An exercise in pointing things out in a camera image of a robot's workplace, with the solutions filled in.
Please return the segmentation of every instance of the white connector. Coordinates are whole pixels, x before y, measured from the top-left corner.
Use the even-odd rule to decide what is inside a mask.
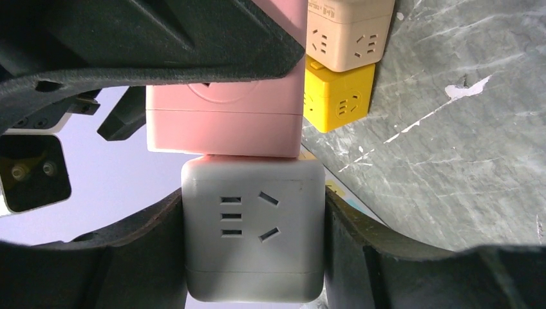
[[[318,160],[204,156],[182,169],[185,267],[200,301],[306,303],[324,282]]]

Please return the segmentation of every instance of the gray concrete surface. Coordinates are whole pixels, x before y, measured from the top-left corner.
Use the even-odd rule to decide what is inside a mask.
[[[393,20],[368,117],[306,122],[304,145],[412,238],[546,241],[546,0],[397,0]]]

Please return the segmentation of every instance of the black plastic bracket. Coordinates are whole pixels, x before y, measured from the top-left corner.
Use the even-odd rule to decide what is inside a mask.
[[[251,0],[0,4],[0,133],[115,86],[284,77],[305,49]]]
[[[70,243],[0,242],[0,308],[184,308],[179,191]]]

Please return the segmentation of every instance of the electrical outlet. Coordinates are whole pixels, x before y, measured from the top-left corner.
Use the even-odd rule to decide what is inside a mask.
[[[375,64],[343,73],[330,71],[307,56],[303,115],[326,133],[368,114]]]
[[[305,45],[306,0],[254,2]],[[148,149],[295,158],[301,145],[304,77],[303,57],[282,79],[148,86]]]
[[[394,0],[309,0],[307,54],[334,72],[379,62]]]
[[[185,268],[200,301],[307,303],[323,287],[318,160],[204,156],[182,168]]]

